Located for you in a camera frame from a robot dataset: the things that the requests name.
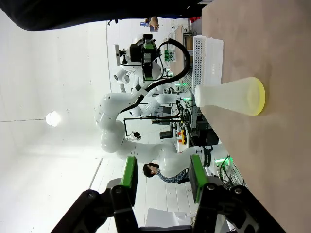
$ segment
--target bolt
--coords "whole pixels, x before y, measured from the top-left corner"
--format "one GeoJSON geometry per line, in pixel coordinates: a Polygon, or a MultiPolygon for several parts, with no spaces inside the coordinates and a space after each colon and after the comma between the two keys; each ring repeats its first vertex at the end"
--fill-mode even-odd
{"type": "Polygon", "coordinates": [[[234,192],[235,192],[236,194],[241,194],[242,190],[241,190],[240,188],[236,188],[236,189],[234,190],[234,192]]]}
{"type": "Polygon", "coordinates": [[[212,184],[209,184],[209,185],[207,186],[207,189],[210,190],[210,191],[212,191],[212,190],[215,189],[215,186],[212,185],[212,184]]]}
{"type": "Polygon", "coordinates": [[[117,193],[117,194],[120,194],[121,192],[122,192],[122,189],[121,189],[121,188],[117,188],[117,189],[116,189],[116,193],[117,193]]]}

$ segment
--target brown tabletop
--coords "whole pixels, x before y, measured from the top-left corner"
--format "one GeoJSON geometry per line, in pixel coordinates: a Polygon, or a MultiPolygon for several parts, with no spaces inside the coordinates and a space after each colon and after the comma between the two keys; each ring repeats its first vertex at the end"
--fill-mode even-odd
{"type": "MultiPolygon", "coordinates": [[[[175,30],[175,39],[180,42],[183,43],[183,27],[179,26],[176,30],[175,30]]],[[[182,56],[182,52],[180,49],[176,49],[175,52],[175,62],[171,62],[171,71],[173,72],[174,75],[179,74],[182,70],[183,70],[183,56],[182,56]]]]}
{"type": "Polygon", "coordinates": [[[224,41],[222,82],[255,76],[266,89],[259,116],[204,116],[281,226],[311,232],[311,1],[215,0],[202,19],[202,34],[224,41]]]}

